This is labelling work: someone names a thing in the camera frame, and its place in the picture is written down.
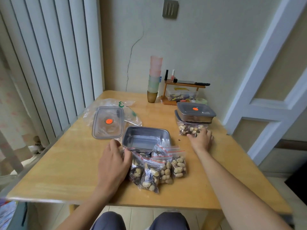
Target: white door frame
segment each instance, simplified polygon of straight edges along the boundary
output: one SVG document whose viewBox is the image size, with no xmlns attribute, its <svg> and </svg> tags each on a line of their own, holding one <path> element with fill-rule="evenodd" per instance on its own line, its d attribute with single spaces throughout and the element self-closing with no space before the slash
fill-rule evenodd
<svg viewBox="0 0 307 230">
<path fill-rule="evenodd" d="M 306 3 L 307 0 L 281 1 L 223 121 L 231 135 L 241 118 L 270 120 L 248 151 L 257 165 L 307 107 L 307 68 L 284 101 L 253 98 Z"/>
</svg>

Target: wooden table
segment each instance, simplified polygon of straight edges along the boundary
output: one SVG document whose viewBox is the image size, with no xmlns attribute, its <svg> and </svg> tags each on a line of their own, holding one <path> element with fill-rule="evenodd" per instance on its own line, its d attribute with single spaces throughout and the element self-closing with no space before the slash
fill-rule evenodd
<svg viewBox="0 0 307 230">
<path fill-rule="evenodd" d="M 159 194 L 140 190 L 132 182 L 124 182 L 110 205 L 208 209 L 209 217 L 203 229 L 215 229 L 224 216 L 188 138 L 179 135 L 174 115 L 176 106 L 148 103 L 146 95 L 139 93 L 105 91 L 98 99 L 105 98 L 134 100 L 131 108 L 141 118 L 143 126 L 168 130 L 172 144 L 179 145 L 187 152 L 189 173 L 186 178 L 175 179 L 173 185 L 161 185 Z M 286 201 L 236 141 L 226 134 L 217 118 L 213 119 L 209 129 L 215 137 L 211 150 L 214 158 L 276 212 L 291 214 Z M 83 118 L 79 118 L 10 191 L 8 198 L 81 203 L 94 190 L 98 160 L 108 142 L 94 139 L 91 128 L 86 126 Z"/>
</svg>

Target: gray plastic lid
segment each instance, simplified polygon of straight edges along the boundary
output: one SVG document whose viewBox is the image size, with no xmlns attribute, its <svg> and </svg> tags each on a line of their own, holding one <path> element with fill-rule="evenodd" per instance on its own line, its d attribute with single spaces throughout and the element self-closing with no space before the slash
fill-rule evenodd
<svg viewBox="0 0 307 230">
<path fill-rule="evenodd" d="M 124 132 L 124 110 L 120 107 L 100 106 L 95 113 L 92 136 L 96 139 L 119 138 Z"/>
<path fill-rule="evenodd" d="M 183 115 L 216 116 L 216 113 L 208 105 L 202 103 L 177 102 L 177 107 Z"/>
</svg>

